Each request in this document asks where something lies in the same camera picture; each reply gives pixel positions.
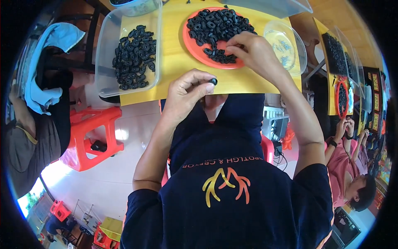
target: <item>gray shirt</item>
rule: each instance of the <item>gray shirt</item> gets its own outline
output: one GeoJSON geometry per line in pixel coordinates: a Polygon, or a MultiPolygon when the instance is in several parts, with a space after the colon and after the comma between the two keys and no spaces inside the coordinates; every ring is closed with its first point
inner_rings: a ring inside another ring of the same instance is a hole
{"type": "Polygon", "coordinates": [[[61,156],[57,129],[51,116],[41,115],[36,122],[36,139],[15,121],[6,134],[9,177],[17,198],[27,194],[42,170],[61,156]]]}

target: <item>shirt logo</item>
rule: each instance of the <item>shirt logo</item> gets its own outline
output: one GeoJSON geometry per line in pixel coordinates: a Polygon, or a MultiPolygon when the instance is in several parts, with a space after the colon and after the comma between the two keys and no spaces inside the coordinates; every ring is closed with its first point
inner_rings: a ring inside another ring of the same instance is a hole
{"type": "Polygon", "coordinates": [[[219,168],[215,174],[208,178],[205,183],[203,184],[202,187],[202,191],[206,191],[206,204],[208,207],[210,207],[210,194],[213,195],[214,199],[216,199],[217,201],[221,201],[220,198],[217,196],[216,191],[215,191],[215,184],[217,181],[217,178],[219,177],[219,175],[221,175],[222,179],[224,180],[223,184],[221,184],[218,189],[222,189],[225,186],[228,186],[230,188],[235,188],[235,185],[231,184],[229,182],[229,179],[231,177],[231,174],[235,177],[235,179],[237,180],[237,182],[239,183],[239,193],[236,196],[235,200],[238,200],[243,193],[243,190],[245,191],[245,197],[246,197],[246,204],[249,203],[250,201],[250,196],[249,196],[249,190],[248,190],[248,186],[250,187],[250,181],[249,179],[247,179],[244,176],[238,176],[238,174],[236,173],[236,171],[233,168],[228,167],[228,171],[227,171],[227,176],[225,177],[225,173],[224,173],[224,169],[223,168],[219,168]]]}

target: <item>orange plate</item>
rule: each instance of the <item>orange plate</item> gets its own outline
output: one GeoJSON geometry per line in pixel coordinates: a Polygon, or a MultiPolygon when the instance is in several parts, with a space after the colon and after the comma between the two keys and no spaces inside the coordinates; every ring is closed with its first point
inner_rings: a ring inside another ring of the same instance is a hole
{"type": "MultiPolygon", "coordinates": [[[[217,10],[223,10],[225,8],[222,7],[208,7],[208,8],[204,8],[198,11],[195,11],[192,15],[190,15],[188,17],[188,19],[195,17],[199,11],[208,9],[210,11],[217,11],[217,10]]],[[[202,47],[198,46],[196,44],[196,40],[194,38],[191,38],[189,36],[189,28],[187,27],[188,24],[188,19],[184,24],[184,27],[182,28],[182,38],[184,40],[185,46],[187,47],[188,51],[191,53],[191,55],[193,55],[193,57],[195,57],[196,59],[198,59],[200,62],[202,62],[205,65],[208,65],[210,67],[214,67],[214,68],[218,68],[218,69],[236,69],[236,68],[241,68],[244,67],[245,64],[243,63],[243,61],[239,58],[236,59],[236,63],[229,63],[229,64],[221,64],[218,62],[213,61],[212,59],[210,59],[209,57],[207,57],[207,55],[203,52],[203,50],[205,48],[211,49],[210,44],[206,43],[204,44],[202,47]]],[[[225,50],[225,44],[226,41],[218,41],[217,42],[217,49],[224,49],[225,50]]]]}
{"type": "Polygon", "coordinates": [[[336,112],[338,113],[338,115],[339,115],[339,118],[340,119],[343,119],[343,118],[345,118],[346,116],[347,116],[347,112],[348,112],[348,90],[347,90],[347,86],[345,85],[345,82],[344,81],[339,81],[338,83],[337,83],[337,90],[335,91],[335,93],[334,93],[334,104],[335,104],[335,107],[336,107],[336,112]],[[339,110],[339,94],[340,94],[340,85],[343,85],[343,87],[344,87],[344,90],[345,90],[345,96],[346,96],[346,98],[347,98],[347,102],[345,103],[345,109],[344,109],[344,112],[343,112],[343,115],[341,116],[340,115],[340,110],[339,110]]]}

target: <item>black wristband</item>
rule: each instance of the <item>black wristband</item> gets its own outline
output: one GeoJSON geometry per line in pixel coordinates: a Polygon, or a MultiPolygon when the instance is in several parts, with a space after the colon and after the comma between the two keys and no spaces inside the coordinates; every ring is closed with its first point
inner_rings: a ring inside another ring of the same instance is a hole
{"type": "Polygon", "coordinates": [[[333,145],[335,148],[337,148],[337,144],[336,144],[335,141],[333,141],[333,139],[331,139],[331,140],[328,142],[328,145],[333,145]]]}
{"type": "Polygon", "coordinates": [[[351,139],[353,139],[353,138],[354,138],[354,136],[352,136],[352,137],[349,137],[349,136],[348,136],[348,133],[346,133],[346,134],[345,134],[345,138],[346,138],[347,140],[351,140],[351,139]]]}

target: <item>orange plastic stool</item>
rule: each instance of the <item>orange plastic stool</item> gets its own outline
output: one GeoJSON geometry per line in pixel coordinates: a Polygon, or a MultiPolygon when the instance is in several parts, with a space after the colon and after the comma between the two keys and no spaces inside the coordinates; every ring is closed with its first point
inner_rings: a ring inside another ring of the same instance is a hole
{"type": "Polygon", "coordinates": [[[50,213],[55,215],[58,220],[62,222],[72,213],[72,211],[64,206],[63,201],[55,200],[54,204],[50,208],[50,213]]]}
{"type": "Polygon", "coordinates": [[[121,116],[122,111],[116,106],[104,110],[93,110],[91,107],[80,112],[72,110],[70,112],[70,143],[59,160],[76,171],[85,171],[124,150],[124,144],[118,144],[115,137],[115,120],[121,116]],[[87,132],[102,125],[105,126],[106,131],[107,150],[105,152],[93,151],[90,139],[84,137],[87,132]],[[89,159],[86,153],[96,155],[96,157],[89,159]]]}
{"type": "Polygon", "coordinates": [[[106,234],[100,229],[100,225],[98,225],[96,232],[94,233],[94,244],[104,249],[116,249],[119,248],[120,242],[117,242],[116,240],[113,240],[106,236],[106,234]],[[98,234],[101,234],[103,236],[99,241],[97,241],[98,234]],[[113,241],[115,241],[116,243],[114,243],[115,246],[111,248],[111,243],[113,241]]]}

